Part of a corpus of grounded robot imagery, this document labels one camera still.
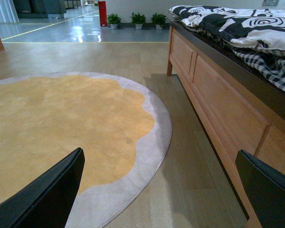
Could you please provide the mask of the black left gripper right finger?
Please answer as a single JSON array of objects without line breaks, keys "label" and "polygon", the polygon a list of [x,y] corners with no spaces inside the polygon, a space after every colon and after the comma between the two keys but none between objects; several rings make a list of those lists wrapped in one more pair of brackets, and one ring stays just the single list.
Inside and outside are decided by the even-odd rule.
[{"label": "black left gripper right finger", "polygon": [[244,191],[264,228],[285,228],[285,175],[245,150],[236,157]]}]

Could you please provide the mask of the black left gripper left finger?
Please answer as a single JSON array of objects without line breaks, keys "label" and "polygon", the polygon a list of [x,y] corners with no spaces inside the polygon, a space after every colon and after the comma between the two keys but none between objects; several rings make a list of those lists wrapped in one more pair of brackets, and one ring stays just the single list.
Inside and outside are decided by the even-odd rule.
[{"label": "black left gripper left finger", "polygon": [[85,163],[75,149],[29,185],[0,204],[0,228],[63,228],[76,195]]}]

